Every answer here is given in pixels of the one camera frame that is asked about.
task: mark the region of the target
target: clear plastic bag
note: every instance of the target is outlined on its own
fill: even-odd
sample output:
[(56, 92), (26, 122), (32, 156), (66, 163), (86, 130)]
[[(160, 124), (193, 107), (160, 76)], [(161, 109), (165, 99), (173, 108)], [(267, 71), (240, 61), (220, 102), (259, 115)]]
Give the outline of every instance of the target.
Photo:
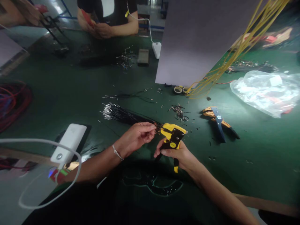
[(230, 83), (230, 88), (248, 105), (274, 117), (294, 108), (300, 99), (300, 74), (252, 70)]

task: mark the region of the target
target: green workbench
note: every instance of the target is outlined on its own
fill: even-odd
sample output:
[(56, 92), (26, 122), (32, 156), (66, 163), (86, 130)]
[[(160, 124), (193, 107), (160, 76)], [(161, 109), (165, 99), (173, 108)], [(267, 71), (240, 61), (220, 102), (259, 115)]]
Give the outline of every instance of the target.
[[(161, 123), (180, 126), (183, 123), (175, 119), (174, 112), (168, 111), (171, 104), (179, 103), (185, 107), (185, 111), (191, 112), (187, 116), (195, 119), (186, 122), (187, 126), (184, 128), (188, 130), (188, 135), (183, 141), (213, 176), (231, 192), (290, 206), (298, 204), (299, 106), (289, 114), (282, 115), (281, 119), (275, 119), (241, 101), (232, 93), (229, 84), (215, 85), (208, 94), (210, 101), (205, 97), (194, 100), (183, 95), (176, 96), (172, 93), (172, 88), (155, 84), (158, 60), (151, 50), (150, 39), (145, 37), (124, 37), (105, 41), (103, 51), (124, 50), (133, 45), (130, 50), (137, 54), (139, 48), (149, 48), (148, 67), (133, 64), (127, 71), (116, 65), (83, 68), (79, 66), (78, 59), (82, 57), (79, 53), (80, 46), (89, 42), (87, 34), (71, 30), (66, 30), (65, 34), (71, 42), (71, 52), (66, 58), (58, 59), (50, 53), (53, 50), (53, 40), (48, 37), (35, 44), (30, 57), (6, 78), (27, 83), (34, 97), (25, 113), (1, 133), (0, 138), (55, 140), (69, 124), (87, 124), (92, 126), (82, 151), (83, 158), (87, 159), (90, 153), (95, 152), (95, 147), (96, 152), (100, 152), (118, 138), (106, 126), (119, 135), (129, 128), (126, 124), (104, 120), (100, 113), (104, 107), (103, 103), (119, 104)], [(299, 71), (296, 55), (290, 52), (257, 50), (248, 53), (244, 58), (259, 62), (268, 60), (278, 66), (281, 72)], [(224, 74), (220, 82), (238, 79), (244, 74)], [(102, 98), (105, 95), (134, 93), (146, 88), (150, 89), (144, 96), (157, 103), (147, 103), (139, 98)], [(158, 93), (158, 88), (162, 88), (163, 91)], [(239, 134), (240, 140), (234, 140), (225, 133), (226, 143), (219, 144), (216, 141), (211, 123), (200, 114), (208, 106), (218, 107), (224, 120)], [(163, 137), (155, 137), (151, 143), (133, 153), (128, 161), (153, 160), (155, 147), (161, 138)], [(7, 144), (5, 147), (44, 156), (51, 156), (54, 151), (52, 146), (36, 143)], [(170, 171), (173, 170), (171, 159), (163, 157), (161, 162), (168, 164)], [(178, 176), (185, 177), (186, 174), (180, 170)]]

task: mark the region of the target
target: hand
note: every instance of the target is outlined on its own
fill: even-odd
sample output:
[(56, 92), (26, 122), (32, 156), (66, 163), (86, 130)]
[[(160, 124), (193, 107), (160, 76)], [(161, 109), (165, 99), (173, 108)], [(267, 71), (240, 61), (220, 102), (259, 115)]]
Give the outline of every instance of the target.
[(126, 131), (114, 146), (122, 158), (126, 158), (145, 143), (149, 143), (155, 135), (155, 125), (149, 122), (136, 123)]
[(97, 30), (96, 30), (96, 22), (95, 21), (93, 21), (92, 20), (92, 23), (94, 24), (94, 28), (93, 27), (91, 27), (88, 23), (87, 23), (87, 31), (91, 34), (91, 35), (93, 35), (95, 38), (97, 38), (97, 39), (103, 39), (102, 37), (101, 37), (101, 35), (97, 32)]
[(107, 25), (106, 23), (97, 23), (95, 30), (102, 38), (108, 39), (113, 37), (113, 27)]
[(164, 156), (176, 158), (179, 161), (179, 167), (184, 170), (189, 170), (193, 168), (196, 164), (199, 163), (197, 158), (188, 150), (183, 141), (180, 141), (179, 149), (162, 149), (165, 138), (162, 139), (155, 150), (154, 158), (156, 158), (159, 154), (163, 154)]

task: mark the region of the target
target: tape roll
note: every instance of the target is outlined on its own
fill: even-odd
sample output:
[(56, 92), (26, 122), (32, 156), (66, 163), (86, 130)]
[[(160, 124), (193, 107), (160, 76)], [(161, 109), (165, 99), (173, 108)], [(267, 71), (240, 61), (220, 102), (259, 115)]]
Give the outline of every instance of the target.
[(183, 93), (185, 93), (185, 94), (190, 93), (191, 91), (187, 92), (188, 89), (189, 89), (189, 87), (183, 87), (183, 88), (182, 88)]
[(181, 94), (182, 88), (179, 86), (176, 86), (176, 87), (174, 87), (173, 92), (174, 92), (174, 94)]

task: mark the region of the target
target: person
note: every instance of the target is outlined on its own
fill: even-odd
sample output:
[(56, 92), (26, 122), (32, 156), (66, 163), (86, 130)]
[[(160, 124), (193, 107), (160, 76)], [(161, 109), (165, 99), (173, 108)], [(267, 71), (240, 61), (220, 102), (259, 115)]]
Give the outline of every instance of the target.
[[(162, 196), (163, 188), (160, 189), (156, 185), (147, 186), (149, 184), (147, 179), (151, 180), (150, 183), (156, 180), (153, 175), (143, 176), (140, 173), (140, 177), (134, 179), (115, 173), (116, 169), (122, 168), (119, 165), (122, 162), (121, 158), (126, 162), (131, 154), (151, 142), (155, 135), (155, 128), (155, 125), (147, 122), (134, 124), (112, 146), (82, 163), (74, 186), (53, 203), (34, 210), (23, 224), (199, 224), (199, 221), (188, 217), (193, 211), (189, 208), (192, 201), (199, 202), (198, 195), (201, 194), (199, 189), (195, 189), (197, 191), (195, 194), (192, 193), (191, 187), (195, 185), (183, 185), (181, 189), (176, 190), (176, 193), (170, 194), (175, 191), (172, 189), (176, 189), (176, 183), (173, 182), (173, 188), (169, 188), (166, 195)], [(188, 150), (184, 142), (181, 141), (179, 150), (160, 150), (163, 142), (164, 139), (158, 143), (154, 158), (159, 154), (177, 158), (179, 167), (190, 175), (195, 184), (206, 193), (209, 202), (212, 202), (212, 206), (209, 206), (208, 201), (202, 198), (205, 205), (196, 209), (196, 214), (208, 218), (206, 224), (259, 224), (247, 207), (210, 174)], [(42, 204), (65, 190), (74, 180), (76, 173), (77, 169), (74, 169), (65, 176), (63, 183)], [(96, 185), (106, 176), (107, 179), (97, 190)], [(126, 179), (131, 182), (131, 185), (125, 185)], [(185, 202), (187, 198), (183, 198), (181, 192), (190, 195), (191, 202)], [(132, 204), (128, 199), (135, 201), (136, 204)], [(158, 209), (166, 210), (167, 213), (162, 213)]]
[[(77, 0), (77, 18), (80, 27), (97, 39), (137, 34), (138, 8), (135, 0)], [(91, 19), (90, 26), (82, 11), (91, 19), (92, 13), (98, 18), (98, 23)]]

